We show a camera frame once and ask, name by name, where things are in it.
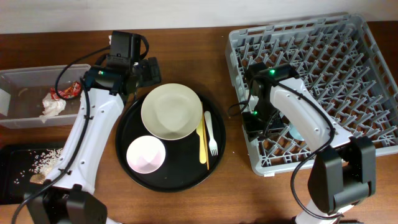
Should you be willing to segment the brown cookie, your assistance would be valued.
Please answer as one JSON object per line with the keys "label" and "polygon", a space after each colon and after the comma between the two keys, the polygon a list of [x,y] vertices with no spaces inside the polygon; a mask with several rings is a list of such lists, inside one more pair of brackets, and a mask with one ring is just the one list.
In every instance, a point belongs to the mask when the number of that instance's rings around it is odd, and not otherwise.
{"label": "brown cookie", "polygon": [[33,184],[43,184],[44,182],[45,182],[45,176],[41,173],[34,174],[30,178],[30,183],[33,183]]}

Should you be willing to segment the light blue cup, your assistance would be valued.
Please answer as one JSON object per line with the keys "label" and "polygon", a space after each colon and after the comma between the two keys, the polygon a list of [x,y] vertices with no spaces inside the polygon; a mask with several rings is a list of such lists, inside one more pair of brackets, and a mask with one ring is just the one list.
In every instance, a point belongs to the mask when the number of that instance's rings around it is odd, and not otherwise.
{"label": "light blue cup", "polygon": [[303,141],[304,138],[301,136],[301,134],[299,133],[298,129],[292,124],[289,123],[289,134],[298,141]]}

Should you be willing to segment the grey dishwasher rack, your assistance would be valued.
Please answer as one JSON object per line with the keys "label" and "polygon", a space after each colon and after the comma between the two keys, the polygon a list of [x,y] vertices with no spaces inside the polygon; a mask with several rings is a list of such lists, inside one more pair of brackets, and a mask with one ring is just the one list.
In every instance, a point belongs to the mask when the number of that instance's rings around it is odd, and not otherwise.
{"label": "grey dishwasher rack", "polygon": [[[238,111],[248,100],[244,73],[262,62],[269,68],[291,65],[323,109],[355,137],[367,136],[377,156],[397,152],[397,84],[377,43],[359,15],[322,17],[229,33],[226,59],[238,97]],[[263,141],[249,142],[253,172],[270,176],[290,172],[311,151],[285,128]]]}

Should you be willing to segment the wooden chopstick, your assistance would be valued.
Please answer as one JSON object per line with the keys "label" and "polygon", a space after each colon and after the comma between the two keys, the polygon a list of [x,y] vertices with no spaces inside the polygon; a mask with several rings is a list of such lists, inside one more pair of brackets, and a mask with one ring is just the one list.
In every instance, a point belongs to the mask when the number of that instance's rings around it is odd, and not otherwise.
{"label": "wooden chopstick", "polygon": [[210,160],[209,160],[209,155],[208,155],[208,142],[207,142],[207,135],[206,135],[206,126],[205,126],[205,117],[204,117],[204,112],[205,110],[203,109],[203,102],[201,102],[202,105],[202,130],[203,130],[203,141],[205,145],[205,155],[206,155],[206,168],[207,170],[210,169]]}

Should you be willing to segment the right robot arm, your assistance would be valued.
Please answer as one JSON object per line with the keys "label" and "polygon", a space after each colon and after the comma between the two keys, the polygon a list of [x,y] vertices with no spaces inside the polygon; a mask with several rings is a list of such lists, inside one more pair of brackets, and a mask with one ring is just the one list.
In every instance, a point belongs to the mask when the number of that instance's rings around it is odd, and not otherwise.
{"label": "right robot arm", "polygon": [[355,137],[341,127],[313,98],[291,65],[248,66],[244,73],[249,97],[258,101],[241,110],[250,139],[271,136],[273,121],[283,114],[296,128],[311,153],[308,205],[293,223],[338,223],[343,214],[376,191],[376,148],[367,137]]}

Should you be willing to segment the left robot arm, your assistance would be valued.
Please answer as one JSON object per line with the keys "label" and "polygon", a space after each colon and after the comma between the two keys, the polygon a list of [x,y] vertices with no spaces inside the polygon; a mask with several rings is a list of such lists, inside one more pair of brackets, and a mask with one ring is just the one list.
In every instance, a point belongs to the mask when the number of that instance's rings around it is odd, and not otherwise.
{"label": "left robot arm", "polygon": [[21,203],[34,223],[113,222],[106,205],[94,196],[101,156],[129,94],[161,80],[154,57],[95,65],[81,77],[81,109],[60,158]]}

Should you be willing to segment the small pink bowl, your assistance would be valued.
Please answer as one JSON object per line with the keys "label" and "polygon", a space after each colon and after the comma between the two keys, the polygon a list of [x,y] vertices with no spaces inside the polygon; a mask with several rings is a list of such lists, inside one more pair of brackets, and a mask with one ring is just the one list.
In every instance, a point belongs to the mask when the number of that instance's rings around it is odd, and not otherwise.
{"label": "small pink bowl", "polygon": [[154,136],[141,136],[130,143],[126,160],[133,171],[150,174],[162,166],[165,156],[165,146],[161,140]]}

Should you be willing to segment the white plastic fork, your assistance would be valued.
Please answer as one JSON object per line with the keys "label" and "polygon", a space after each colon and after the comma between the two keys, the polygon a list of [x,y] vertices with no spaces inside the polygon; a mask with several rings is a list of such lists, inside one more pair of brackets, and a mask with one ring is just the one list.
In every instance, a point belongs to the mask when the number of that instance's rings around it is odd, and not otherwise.
{"label": "white plastic fork", "polygon": [[205,117],[205,123],[206,123],[206,127],[208,130],[208,134],[210,137],[209,147],[210,147],[211,155],[217,156],[218,155],[218,145],[217,145],[217,142],[216,142],[216,140],[214,138],[214,134],[213,134],[213,124],[212,124],[211,113],[209,111],[205,111],[204,117]]}

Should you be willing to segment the white tissue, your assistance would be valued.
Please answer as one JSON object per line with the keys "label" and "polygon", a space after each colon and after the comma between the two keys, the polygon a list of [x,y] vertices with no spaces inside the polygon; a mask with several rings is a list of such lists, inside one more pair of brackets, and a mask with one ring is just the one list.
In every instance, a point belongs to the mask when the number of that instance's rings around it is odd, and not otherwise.
{"label": "white tissue", "polygon": [[53,117],[59,115],[65,109],[67,102],[62,99],[54,100],[51,94],[48,93],[42,100],[42,105],[44,110],[40,117]]}

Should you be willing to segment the large beige plate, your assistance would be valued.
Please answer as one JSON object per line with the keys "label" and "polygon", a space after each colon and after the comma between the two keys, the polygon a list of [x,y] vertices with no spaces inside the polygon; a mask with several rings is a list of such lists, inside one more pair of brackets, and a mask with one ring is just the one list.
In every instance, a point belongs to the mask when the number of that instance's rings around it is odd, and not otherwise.
{"label": "large beige plate", "polygon": [[141,106],[144,127],[152,135],[169,141],[183,139],[196,130],[202,112],[199,96],[178,83],[154,88]]}

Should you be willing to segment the red snack wrapper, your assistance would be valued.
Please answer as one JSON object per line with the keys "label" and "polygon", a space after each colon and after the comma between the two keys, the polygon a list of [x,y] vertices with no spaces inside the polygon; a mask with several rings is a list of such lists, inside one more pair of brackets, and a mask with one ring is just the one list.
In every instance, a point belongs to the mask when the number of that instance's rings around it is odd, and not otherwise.
{"label": "red snack wrapper", "polygon": [[[74,99],[81,94],[81,84],[80,82],[73,82],[67,89],[59,90],[58,94],[64,99]],[[55,88],[50,89],[50,96],[53,100],[59,100],[60,98],[56,94]]]}

